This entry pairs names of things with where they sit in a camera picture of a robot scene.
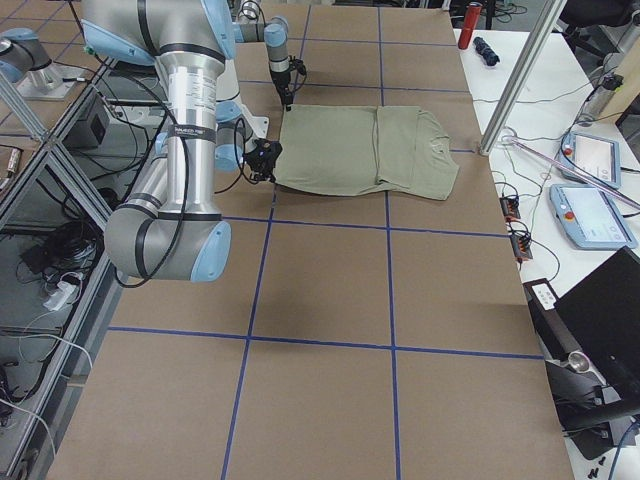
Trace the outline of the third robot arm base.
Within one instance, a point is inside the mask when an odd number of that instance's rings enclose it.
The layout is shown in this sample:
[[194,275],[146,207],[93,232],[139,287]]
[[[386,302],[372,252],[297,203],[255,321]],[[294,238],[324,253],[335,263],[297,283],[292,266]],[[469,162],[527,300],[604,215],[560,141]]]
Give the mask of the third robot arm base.
[[54,63],[38,35],[23,27],[1,33],[1,72],[28,100],[63,100],[85,77],[83,67]]

